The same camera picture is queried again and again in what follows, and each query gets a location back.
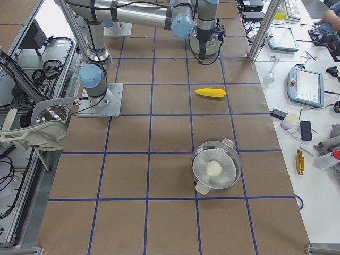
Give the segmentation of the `person forearm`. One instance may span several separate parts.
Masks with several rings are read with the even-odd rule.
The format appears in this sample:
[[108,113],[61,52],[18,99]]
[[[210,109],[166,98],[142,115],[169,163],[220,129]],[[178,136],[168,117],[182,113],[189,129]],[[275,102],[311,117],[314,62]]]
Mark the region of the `person forearm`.
[[339,17],[332,9],[328,9],[322,16],[322,20],[326,23],[329,23],[333,26],[339,25]]

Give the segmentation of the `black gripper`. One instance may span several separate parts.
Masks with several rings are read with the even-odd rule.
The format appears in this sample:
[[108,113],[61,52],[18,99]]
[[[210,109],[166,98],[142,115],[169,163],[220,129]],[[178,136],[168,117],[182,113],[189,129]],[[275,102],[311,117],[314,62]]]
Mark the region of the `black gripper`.
[[197,29],[197,40],[199,41],[199,63],[202,63],[206,55],[206,43],[212,39],[214,28],[209,30]]

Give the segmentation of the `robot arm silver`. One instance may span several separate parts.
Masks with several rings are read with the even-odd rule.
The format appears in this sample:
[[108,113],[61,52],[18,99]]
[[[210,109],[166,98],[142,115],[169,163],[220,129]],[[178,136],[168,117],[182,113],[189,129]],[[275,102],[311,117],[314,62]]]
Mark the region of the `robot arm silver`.
[[176,37],[194,37],[198,42],[199,64],[207,56],[207,43],[214,34],[221,35],[216,20],[218,1],[173,1],[160,5],[147,1],[66,1],[73,12],[86,23],[87,55],[91,62],[109,61],[104,43],[105,21],[138,24],[171,31]]

